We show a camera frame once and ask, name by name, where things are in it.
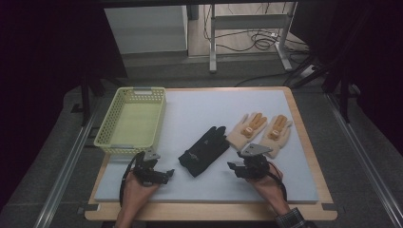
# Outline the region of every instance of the human hand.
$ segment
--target human hand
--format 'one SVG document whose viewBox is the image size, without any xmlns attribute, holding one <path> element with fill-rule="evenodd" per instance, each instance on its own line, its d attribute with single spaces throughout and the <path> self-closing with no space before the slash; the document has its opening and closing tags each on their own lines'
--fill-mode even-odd
<svg viewBox="0 0 403 228">
<path fill-rule="evenodd" d="M 282 180 L 282 172 L 273 164 L 270 164 L 270 173 Z M 290 212 L 290 206 L 285 201 L 281 187 L 276 180 L 269 176 L 265 176 L 259 180 L 247 179 L 256 191 L 273 207 L 273 210 L 279 216 Z"/>
<path fill-rule="evenodd" d="M 148 199 L 159 187 L 160 185 L 157 183 L 153 183 L 150 186 L 143 186 L 137 180 L 136 176 L 134 176 L 132 172 L 129 172 L 125 179 L 122 209 L 116 219 L 115 227 L 130 227 L 137 212 L 147 203 Z"/>
</svg>

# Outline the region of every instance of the black cable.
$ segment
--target black cable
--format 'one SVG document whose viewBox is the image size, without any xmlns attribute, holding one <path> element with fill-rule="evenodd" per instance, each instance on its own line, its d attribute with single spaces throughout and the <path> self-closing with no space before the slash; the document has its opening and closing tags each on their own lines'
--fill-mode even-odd
<svg viewBox="0 0 403 228">
<path fill-rule="evenodd" d="M 299 70 L 299 67 L 297 67 L 296 69 L 294 69 L 292 71 L 285 72 L 285 73 L 269 74 L 269 75 L 258 76 L 258 77 L 255 77 L 255 78 L 245 79 L 245 80 L 240 81 L 239 83 L 235 84 L 234 87 L 238 87 L 241 84 L 244 84 L 244 83 L 249 82 L 249 81 L 257 80 L 257 79 L 269 78 L 269 77 L 281 76 L 281 75 L 287 75 L 287 74 L 293 74 L 293 73 L 297 72 L 298 70 Z"/>
</svg>

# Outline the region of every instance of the metal stand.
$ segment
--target metal stand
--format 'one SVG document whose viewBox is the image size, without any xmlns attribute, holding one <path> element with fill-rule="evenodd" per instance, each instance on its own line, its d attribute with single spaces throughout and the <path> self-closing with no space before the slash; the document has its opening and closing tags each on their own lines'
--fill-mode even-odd
<svg viewBox="0 0 403 228">
<path fill-rule="evenodd" d="M 211 5 L 210 72 L 217 72 L 216 30 L 225 29 L 283 29 L 281 37 L 275 43 L 278 56 L 286 71 L 292 67 L 284 52 L 284 43 L 293 20 L 296 2 L 286 14 L 270 15 L 224 15 L 216 16 L 215 5 Z"/>
</svg>

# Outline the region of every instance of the yellow-green plastic basket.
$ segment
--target yellow-green plastic basket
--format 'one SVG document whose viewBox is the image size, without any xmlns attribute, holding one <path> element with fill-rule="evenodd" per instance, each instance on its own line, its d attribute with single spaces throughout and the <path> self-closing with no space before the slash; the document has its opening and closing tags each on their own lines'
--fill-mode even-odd
<svg viewBox="0 0 403 228">
<path fill-rule="evenodd" d="M 156 151 L 165 104 L 163 87 L 119 88 L 94 144 L 107 154 Z"/>
</svg>

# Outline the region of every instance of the gray floor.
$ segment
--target gray floor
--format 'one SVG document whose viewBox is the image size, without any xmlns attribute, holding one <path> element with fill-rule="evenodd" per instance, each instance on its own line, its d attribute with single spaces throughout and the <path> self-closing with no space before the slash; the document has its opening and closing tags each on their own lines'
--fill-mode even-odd
<svg viewBox="0 0 403 228">
<path fill-rule="evenodd" d="M 253 77 L 240 86 L 281 86 L 286 79 L 276 55 L 239 58 L 221 56 L 217 74 L 209 74 L 208 60 L 187 59 L 181 55 L 145 56 L 133 59 L 124 56 L 129 79 L 122 82 L 131 86 L 164 87 L 210 87 L 235 86 Z M 319 227 L 393 227 L 392 220 L 374 190 L 353 147 L 345 136 L 335 113 L 325 95 L 321 92 L 319 78 L 310 84 L 294 89 L 293 94 L 304 121 L 311 143 L 317 154 L 329 190 L 336 204 L 338 218 L 334 221 L 316 221 Z M 114 91 L 117 87 L 103 81 L 107 88 L 101 99 L 102 105 L 93 127 L 100 126 Z M 81 102 L 80 90 L 71 90 L 65 97 L 65 105 L 57 124 L 44 144 L 9 203 L 0 216 L 0 227 L 32 227 L 38 219 L 48 194 L 51 192 L 59 171 L 74 144 L 81 127 L 82 114 L 71 113 L 75 104 Z M 403 158 L 377 130 L 351 99 L 349 104 L 351 127 L 361 140 L 368 156 L 380 177 L 399 205 L 403 202 Z M 82 209 L 86 207 L 104 153 L 92 146 L 92 131 L 86 146 L 75 165 L 75 169 L 61 198 L 50 227 L 111 227 L 112 222 L 88 221 Z M 147 227 L 276 227 L 271 222 L 148 222 Z"/>
</svg>

